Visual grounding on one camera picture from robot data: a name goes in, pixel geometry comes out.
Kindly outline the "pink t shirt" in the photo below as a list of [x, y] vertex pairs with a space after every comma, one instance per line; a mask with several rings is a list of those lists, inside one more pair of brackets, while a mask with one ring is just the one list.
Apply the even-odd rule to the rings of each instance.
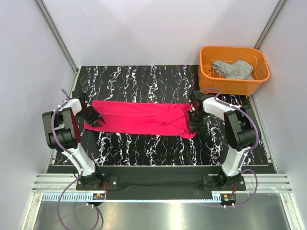
[[117, 101], [93, 101], [92, 106], [105, 123], [93, 127], [84, 123], [85, 130], [96, 132], [180, 136], [193, 138], [189, 129], [190, 104], [188, 103], [128, 103]]

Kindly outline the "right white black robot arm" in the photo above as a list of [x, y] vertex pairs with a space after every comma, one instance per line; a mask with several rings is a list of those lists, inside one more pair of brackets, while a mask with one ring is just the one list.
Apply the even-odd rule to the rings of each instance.
[[236, 106], [200, 91], [190, 94], [189, 102], [191, 133], [196, 133], [204, 127], [206, 115], [211, 114], [224, 121], [225, 137], [229, 145], [226, 159], [212, 181], [203, 184], [228, 190], [239, 181], [245, 158], [259, 143], [260, 133], [253, 110], [250, 106]]

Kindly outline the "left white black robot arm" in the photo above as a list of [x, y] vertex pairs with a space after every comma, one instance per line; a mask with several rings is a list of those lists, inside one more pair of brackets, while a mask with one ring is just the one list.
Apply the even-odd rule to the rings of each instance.
[[102, 116], [80, 97], [67, 98], [55, 110], [42, 114], [47, 145], [71, 161], [78, 175], [77, 183], [86, 189], [98, 190], [104, 178], [96, 163], [81, 145], [81, 131], [77, 118], [82, 117], [91, 127], [102, 127]]

